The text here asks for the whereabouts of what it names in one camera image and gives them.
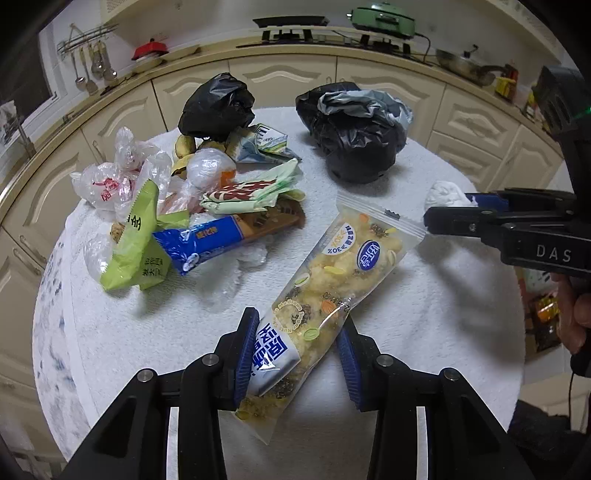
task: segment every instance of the wall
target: wall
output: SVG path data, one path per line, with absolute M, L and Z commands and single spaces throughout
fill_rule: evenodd
M 553 59 L 524 45 L 512 32 L 474 7 L 467 0 L 395 0 L 408 15 L 417 19 L 417 31 L 429 36 L 434 47 L 461 53 L 472 44 L 480 46 L 474 58 L 482 63 L 505 64 L 513 61 L 520 70 L 520 80 L 533 82 L 543 64 Z M 175 0 L 158 2 L 135 18 L 122 22 L 106 40 L 113 67 L 124 74 L 132 67 L 135 47 L 150 37 L 165 38 L 169 48 L 185 44 L 217 41 L 229 36 L 244 36 L 255 28 L 253 18 L 273 15 L 325 15 L 333 25 L 350 26 L 346 14 L 363 0 Z M 59 99 L 25 130 L 33 140 L 61 118 L 87 94 L 76 88 L 70 58 L 55 55 L 57 43 L 68 38 L 70 23 L 82 30 L 100 23 L 98 0 L 73 0 L 41 33 L 40 44 L 48 77 L 59 84 Z M 84 75 L 76 56 L 79 74 Z

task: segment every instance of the utensil rack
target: utensil rack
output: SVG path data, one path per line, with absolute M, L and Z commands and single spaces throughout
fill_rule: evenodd
M 70 37 L 68 40 L 63 40 L 57 44 L 57 53 L 61 59 L 64 60 L 72 50 L 80 47 L 81 45 L 90 43 L 93 40 L 97 40 L 98 38 L 106 37 L 118 26 L 118 24 L 99 25 L 98 27 L 91 28 L 90 30 L 83 32 L 76 25 L 71 23 Z

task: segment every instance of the trash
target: trash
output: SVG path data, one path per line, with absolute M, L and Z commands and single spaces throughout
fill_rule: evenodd
M 301 158 L 287 148 L 287 135 L 263 124 L 237 128 L 226 140 L 226 153 L 236 163 L 284 163 Z
M 295 99 L 295 109 L 327 155 L 330 171 L 352 183 L 381 177 L 404 147 L 413 113 L 401 100 L 352 82 L 330 83 Z
M 292 276 L 255 339 L 248 394 L 235 416 L 268 443 L 277 419 L 359 304 L 426 233 L 418 223 L 348 194 L 338 217 Z
M 152 237 L 157 226 L 157 203 L 158 187 L 147 180 L 136 196 L 111 260 L 100 275 L 100 284 L 105 290 L 131 285 L 139 285 L 144 290 L 166 278 L 170 257 Z
M 114 163 L 88 165 L 82 173 L 70 173 L 76 194 L 99 210 L 115 210 L 123 171 Z
M 84 263 L 88 274 L 93 280 L 100 283 L 100 276 L 105 273 L 107 266 L 113 257 L 113 249 L 118 240 L 113 240 L 112 235 L 99 233 L 88 240 L 84 245 Z
M 156 145 L 136 140 L 132 131 L 121 127 L 115 135 L 115 164 L 124 172 L 139 171 L 146 158 L 159 152 Z
M 178 121 L 183 135 L 225 142 L 236 127 L 247 127 L 255 118 L 255 99 L 246 83 L 220 73 L 189 97 Z
M 245 213 L 264 212 L 275 205 L 280 193 L 302 201 L 304 193 L 294 189 L 302 175 L 298 161 L 293 158 L 248 181 L 206 193 L 201 206 L 209 213 Z
M 303 225 L 303 221 L 299 202 L 280 199 L 264 213 L 225 216 L 188 229 L 154 232 L 153 236 L 170 255 L 178 272 L 186 275 L 210 258 L 290 225 Z
M 174 144 L 174 153 L 179 159 L 190 155 L 191 153 L 195 153 L 196 151 L 197 145 L 195 144 L 195 137 L 180 135 Z
M 217 148 L 197 150 L 187 163 L 187 181 L 200 192 L 209 192 L 231 184 L 236 165 Z

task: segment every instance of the cabinet door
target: cabinet door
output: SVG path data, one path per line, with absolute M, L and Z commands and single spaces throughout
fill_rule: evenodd
M 40 265 L 45 266 L 67 216 L 80 201 L 69 174 L 94 162 L 77 130 L 43 162 L 10 207 L 2 225 Z
M 427 145 L 445 89 L 443 82 L 374 61 L 342 57 L 336 71 L 339 82 L 355 82 L 362 89 L 383 90 L 400 98 L 414 113 L 408 136 Z
M 221 60 L 196 65 L 154 79 L 152 83 L 166 129 L 170 132 L 177 128 L 184 104 L 199 86 L 218 73 L 229 71 L 228 61 Z
M 296 97 L 335 80 L 336 57 L 257 55 L 230 59 L 230 73 L 248 85 L 255 107 L 294 106 Z
M 480 148 L 437 132 L 431 134 L 427 148 L 461 171 L 480 192 L 486 190 L 502 162 Z
M 544 140 L 521 125 L 491 190 L 507 187 L 543 189 L 560 167 L 562 158 Z
M 519 123 L 492 105 L 448 86 L 434 130 L 503 158 Z
M 152 82 L 134 88 L 82 125 L 97 161 L 113 161 L 115 135 L 120 127 L 128 127 L 138 140 L 166 132 Z
M 33 375 L 33 312 L 42 273 L 0 228 L 0 411 L 16 417 L 36 453 L 58 453 Z

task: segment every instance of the round table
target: round table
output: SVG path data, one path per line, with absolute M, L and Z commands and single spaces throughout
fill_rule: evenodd
M 244 307 L 263 314 L 336 216 L 338 189 L 417 221 L 435 180 L 474 189 L 454 167 L 412 140 L 378 181 L 340 183 L 293 108 L 260 109 L 255 122 L 287 133 L 290 148 L 302 157 L 304 177 L 297 187 L 307 194 L 307 220 L 303 229 L 276 234 L 266 264 L 242 272 L 230 290 L 227 282 L 209 281 L 207 270 L 198 268 L 187 277 L 170 272 L 145 292 L 134 287 L 105 293 L 88 276 L 82 252 L 96 231 L 109 231 L 110 222 L 85 202 L 68 218 L 44 274 L 33 330 L 41 405 L 66 458 L 139 369 L 163 374 L 184 368 L 236 328 Z M 167 134 L 165 142 L 174 137 Z M 251 170 L 239 167 L 242 176 Z M 223 261 L 218 268 L 225 268 Z M 228 267 L 228 272 L 235 270 Z M 56 281 L 60 289 L 44 287 Z M 220 289 L 230 291 L 222 307 L 210 301 Z M 505 429 L 521 386 L 522 315 L 514 272 L 499 262 L 496 250 L 477 239 L 429 235 L 353 313 L 360 333 L 411 368 L 457 368 Z M 373 412 L 355 410 L 331 349 L 283 414 L 269 446 L 220 412 L 228 477 L 364 478 L 375 419 Z M 176 413 L 168 447 L 168 477 L 176 478 Z M 419 453 L 418 477 L 426 478 L 421 411 Z

